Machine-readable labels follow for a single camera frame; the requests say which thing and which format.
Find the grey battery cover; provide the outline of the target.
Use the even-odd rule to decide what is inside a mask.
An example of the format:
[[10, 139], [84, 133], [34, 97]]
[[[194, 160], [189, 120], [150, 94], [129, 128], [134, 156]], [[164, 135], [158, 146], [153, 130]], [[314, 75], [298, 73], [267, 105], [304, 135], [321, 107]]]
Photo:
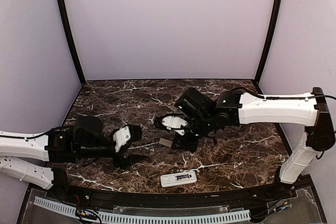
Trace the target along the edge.
[[159, 140], [159, 144], [171, 148], [173, 142], [170, 141], [170, 140], [166, 140], [166, 139], [164, 139], [164, 138], [160, 138], [160, 140]]

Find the AA battery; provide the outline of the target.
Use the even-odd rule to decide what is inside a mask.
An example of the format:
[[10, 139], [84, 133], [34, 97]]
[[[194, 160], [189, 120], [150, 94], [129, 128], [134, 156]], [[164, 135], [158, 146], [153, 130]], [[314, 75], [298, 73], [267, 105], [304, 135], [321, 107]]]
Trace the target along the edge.
[[185, 181], [185, 180], [189, 180], [191, 178], [192, 178], [191, 174], [183, 174], [183, 175], [177, 175], [176, 176], [177, 181]]

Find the white remote control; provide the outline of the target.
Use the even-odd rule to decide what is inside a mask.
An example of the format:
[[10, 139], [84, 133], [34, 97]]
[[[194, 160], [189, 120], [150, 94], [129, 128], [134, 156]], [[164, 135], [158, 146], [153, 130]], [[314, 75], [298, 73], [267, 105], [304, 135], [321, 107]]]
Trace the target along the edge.
[[160, 177], [160, 182], [163, 188], [188, 185], [196, 183], [197, 176], [193, 170], [188, 172], [166, 174]]

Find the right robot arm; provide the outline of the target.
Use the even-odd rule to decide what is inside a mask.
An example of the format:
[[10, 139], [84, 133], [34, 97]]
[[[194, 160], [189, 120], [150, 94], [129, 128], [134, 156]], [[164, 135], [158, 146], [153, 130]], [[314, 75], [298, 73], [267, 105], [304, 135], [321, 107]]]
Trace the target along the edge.
[[162, 124], [165, 129], [179, 134], [176, 143], [189, 151], [195, 150], [201, 137], [226, 126], [254, 123], [303, 125], [301, 141], [282, 164], [279, 180], [268, 187], [269, 197], [278, 200], [287, 193], [288, 184], [293, 184], [314, 158], [321, 158], [335, 144], [327, 98], [328, 95], [317, 87], [312, 92], [293, 95], [255, 94], [244, 88], [234, 88], [213, 101], [189, 88], [175, 103], [189, 120], [173, 115]]

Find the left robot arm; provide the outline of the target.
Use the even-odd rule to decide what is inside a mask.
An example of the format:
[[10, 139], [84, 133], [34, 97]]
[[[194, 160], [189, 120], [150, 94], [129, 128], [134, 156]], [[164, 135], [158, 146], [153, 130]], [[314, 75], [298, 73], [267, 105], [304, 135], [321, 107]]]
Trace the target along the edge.
[[129, 169], [147, 159], [145, 155], [127, 152], [133, 142], [142, 138], [140, 126], [125, 125], [113, 130], [109, 138], [103, 136], [102, 129], [99, 118], [81, 116], [74, 125], [55, 127], [44, 133], [1, 132], [1, 172], [46, 190], [53, 188], [61, 200], [69, 201], [74, 197], [74, 189], [66, 183], [63, 170], [38, 166], [26, 159], [74, 163], [80, 159], [110, 158], [120, 169]]

